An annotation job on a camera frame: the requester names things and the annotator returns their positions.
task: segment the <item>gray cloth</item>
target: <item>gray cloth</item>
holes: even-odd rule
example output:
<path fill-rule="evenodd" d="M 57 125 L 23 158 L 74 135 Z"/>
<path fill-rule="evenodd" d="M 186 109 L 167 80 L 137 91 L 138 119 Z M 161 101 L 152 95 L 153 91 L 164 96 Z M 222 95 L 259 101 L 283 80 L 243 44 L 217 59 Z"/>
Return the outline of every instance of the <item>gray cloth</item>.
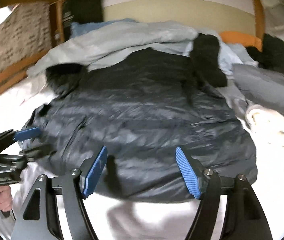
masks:
<path fill-rule="evenodd" d="M 235 83 L 246 99 L 284 114 L 284 75 L 275 71 L 234 64 Z"/>

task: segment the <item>metal bolt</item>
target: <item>metal bolt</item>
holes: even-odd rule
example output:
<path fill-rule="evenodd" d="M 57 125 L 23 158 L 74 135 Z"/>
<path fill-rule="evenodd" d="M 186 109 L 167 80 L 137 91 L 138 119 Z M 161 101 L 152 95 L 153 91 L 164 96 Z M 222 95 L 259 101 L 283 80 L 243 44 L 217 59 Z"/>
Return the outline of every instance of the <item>metal bolt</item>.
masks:
<path fill-rule="evenodd" d="M 45 174 L 42 174 L 37 179 L 38 181 L 43 181 L 44 179 L 47 179 L 47 176 Z"/>
<path fill-rule="evenodd" d="M 80 170 L 79 169 L 71 170 L 71 175 L 79 175 L 79 174 L 80 174 Z"/>
<path fill-rule="evenodd" d="M 213 170 L 211 169 L 205 169 L 204 170 L 205 175 L 211 176 L 213 174 Z"/>
<path fill-rule="evenodd" d="M 238 179 L 244 181 L 244 180 L 246 180 L 247 178 L 245 177 L 245 175 L 240 174 L 240 175 L 238 176 Z"/>

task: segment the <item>beige headboard panel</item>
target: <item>beige headboard panel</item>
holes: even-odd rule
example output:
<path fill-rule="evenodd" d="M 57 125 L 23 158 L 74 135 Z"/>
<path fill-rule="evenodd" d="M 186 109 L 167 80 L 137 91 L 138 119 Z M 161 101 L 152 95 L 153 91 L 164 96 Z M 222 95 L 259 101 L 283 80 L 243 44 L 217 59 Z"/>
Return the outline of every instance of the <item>beige headboard panel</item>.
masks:
<path fill-rule="evenodd" d="M 105 8 L 105 21 L 133 18 L 141 22 L 174 20 L 194 28 L 255 35 L 255 17 L 240 9 L 203 0 L 133 0 Z"/>

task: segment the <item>blue rubber tip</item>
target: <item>blue rubber tip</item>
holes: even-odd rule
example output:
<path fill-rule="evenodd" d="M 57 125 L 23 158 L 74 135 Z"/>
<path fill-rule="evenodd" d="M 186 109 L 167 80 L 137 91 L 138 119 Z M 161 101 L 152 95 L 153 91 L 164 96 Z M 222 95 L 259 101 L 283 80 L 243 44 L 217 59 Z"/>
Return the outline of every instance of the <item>blue rubber tip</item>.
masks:
<path fill-rule="evenodd" d="M 85 198 L 93 194 L 95 187 L 98 184 L 98 180 L 101 177 L 103 168 L 106 164 L 106 160 L 107 160 L 107 149 L 105 146 L 103 146 L 98 157 L 93 163 L 91 170 L 85 177 L 85 185 L 82 192 Z"/>
<path fill-rule="evenodd" d="M 21 130 L 21 131 L 17 131 L 15 132 L 13 141 L 25 141 L 37 136 L 41 135 L 41 130 L 38 127 L 32 127 L 29 129 L 25 129 L 25 130 Z"/>
<path fill-rule="evenodd" d="M 180 147 L 175 150 L 175 159 L 180 168 L 189 193 L 191 195 L 194 195 L 196 199 L 199 199 L 201 196 L 201 192 L 199 189 L 198 177 L 195 175 L 191 165 L 189 164 L 188 160 L 186 159 L 186 156 L 184 155 Z"/>

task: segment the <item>blue fabric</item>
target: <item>blue fabric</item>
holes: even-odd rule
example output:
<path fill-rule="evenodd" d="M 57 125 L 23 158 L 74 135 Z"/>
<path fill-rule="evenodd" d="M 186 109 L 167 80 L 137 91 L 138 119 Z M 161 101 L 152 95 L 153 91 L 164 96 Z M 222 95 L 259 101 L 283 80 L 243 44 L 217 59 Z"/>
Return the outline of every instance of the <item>blue fabric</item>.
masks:
<path fill-rule="evenodd" d="M 99 28 L 102 28 L 106 25 L 109 25 L 111 23 L 116 22 L 137 22 L 136 20 L 133 20 L 131 18 L 122 19 L 122 20 L 114 20 L 114 21 L 107 21 L 107 22 L 101 22 L 101 23 L 85 23 L 85 24 L 79 24 L 77 22 L 71 23 L 71 38 L 75 38 L 77 36 L 81 36 L 83 34 L 89 33 L 93 30 L 97 30 Z"/>

